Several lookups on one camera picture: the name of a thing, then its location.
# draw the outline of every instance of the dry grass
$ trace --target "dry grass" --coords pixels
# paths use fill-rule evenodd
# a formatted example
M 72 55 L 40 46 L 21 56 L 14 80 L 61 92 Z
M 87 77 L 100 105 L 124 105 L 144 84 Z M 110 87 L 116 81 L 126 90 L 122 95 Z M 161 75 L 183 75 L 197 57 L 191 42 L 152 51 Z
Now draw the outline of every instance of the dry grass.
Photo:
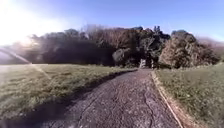
M 0 119 L 25 115 L 38 105 L 124 70 L 80 65 L 0 66 Z
M 185 70 L 160 70 L 164 88 L 196 120 L 224 127 L 224 64 Z

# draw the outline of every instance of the sun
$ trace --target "sun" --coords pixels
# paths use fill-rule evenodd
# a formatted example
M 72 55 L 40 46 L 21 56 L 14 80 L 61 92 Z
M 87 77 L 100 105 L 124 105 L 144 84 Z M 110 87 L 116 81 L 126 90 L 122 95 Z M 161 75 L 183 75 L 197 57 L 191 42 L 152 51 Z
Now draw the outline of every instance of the sun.
M 29 35 L 63 30 L 61 20 L 42 18 L 36 13 L 20 7 L 15 1 L 0 0 L 0 45 L 19 41 L 23 46 L 29 46 L 32 44 L 27 38 Z
M 29 37 L 24 37 L 24 38 L 20 39 L 19 43 L 23 47 L 32 47 L 32 45 L 34 44 L 32 39 L 30 39 Z

